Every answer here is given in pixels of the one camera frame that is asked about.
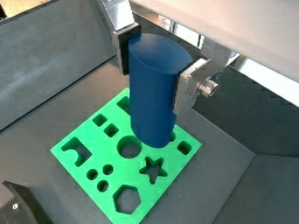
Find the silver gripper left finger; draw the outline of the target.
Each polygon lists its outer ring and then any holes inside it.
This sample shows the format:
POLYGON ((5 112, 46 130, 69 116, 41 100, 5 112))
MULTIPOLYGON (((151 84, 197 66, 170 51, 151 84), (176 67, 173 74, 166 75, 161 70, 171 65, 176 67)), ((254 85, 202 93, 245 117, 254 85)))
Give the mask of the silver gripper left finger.
POLYGON ((135 21, 129 0, 97 0, 97 5, 117 50, 119 70, 127 75, 129 40, 142 33, 142 26, 135 21))

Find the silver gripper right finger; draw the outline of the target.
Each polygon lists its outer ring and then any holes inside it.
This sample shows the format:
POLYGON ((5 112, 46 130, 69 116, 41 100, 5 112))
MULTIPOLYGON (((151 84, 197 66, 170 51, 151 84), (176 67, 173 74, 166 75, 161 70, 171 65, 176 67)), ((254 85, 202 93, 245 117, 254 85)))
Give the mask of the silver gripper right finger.
POLYGON ((220 84, 212 80, 212 76, 226 68, 233 51, 206 38, 201 54, 209 59, 197 60, 180 75, 173 103, 173 112, 178 116, 194 106, 200 95, 214 95, 220 84))

